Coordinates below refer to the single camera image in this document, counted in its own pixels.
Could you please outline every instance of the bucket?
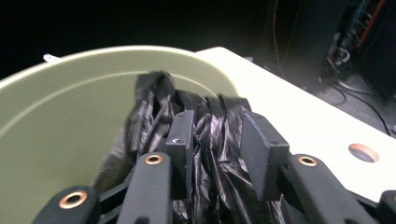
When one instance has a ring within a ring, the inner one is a hole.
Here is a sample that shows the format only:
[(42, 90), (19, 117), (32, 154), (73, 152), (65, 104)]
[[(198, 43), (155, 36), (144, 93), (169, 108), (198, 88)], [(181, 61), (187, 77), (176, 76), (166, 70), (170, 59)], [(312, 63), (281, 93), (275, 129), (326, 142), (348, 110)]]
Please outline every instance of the bucket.
[(0, 223), (30, 223), (57, 192), (89, 185), (134, 106), (137, 75), (236, 96), (230, 79), (181, 49), (117, 47), (42, 63), (0, 81)]

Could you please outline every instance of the black plastic bag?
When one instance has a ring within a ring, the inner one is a hole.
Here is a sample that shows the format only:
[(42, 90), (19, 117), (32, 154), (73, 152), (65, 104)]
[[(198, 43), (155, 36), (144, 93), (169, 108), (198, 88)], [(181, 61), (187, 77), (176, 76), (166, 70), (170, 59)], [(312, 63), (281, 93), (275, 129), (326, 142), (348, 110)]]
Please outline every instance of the black plastic bag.
[(174, 201), (174, 223), (284, 222), (279, 203), (257, 200), (240, 155), (246, 99), (176, 91), (165, 72), (141, 75), (135, 91), (135, 108), (92, 181), (100, 193), (123, 182), (141, 155), (156, 150), (177, 113), (193, 110), (193, 200)]

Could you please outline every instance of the white surface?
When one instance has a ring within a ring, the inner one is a hole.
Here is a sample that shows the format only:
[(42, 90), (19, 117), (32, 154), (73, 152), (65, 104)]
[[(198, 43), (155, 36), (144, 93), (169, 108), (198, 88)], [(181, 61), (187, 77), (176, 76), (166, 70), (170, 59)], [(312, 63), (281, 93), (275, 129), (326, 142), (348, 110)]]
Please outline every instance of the white surface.
[[(207, 49), (197, 55), (228, 75), (252, 110), (267, 117), (289, 142), (291, 153), (318, 157), (345, 188), (375, 202), (384, 190), (396, 189), (395, 139), (227, 49)], [(370, 147), (379, 161), (356, 159), (348, 151), (352, 143)]]

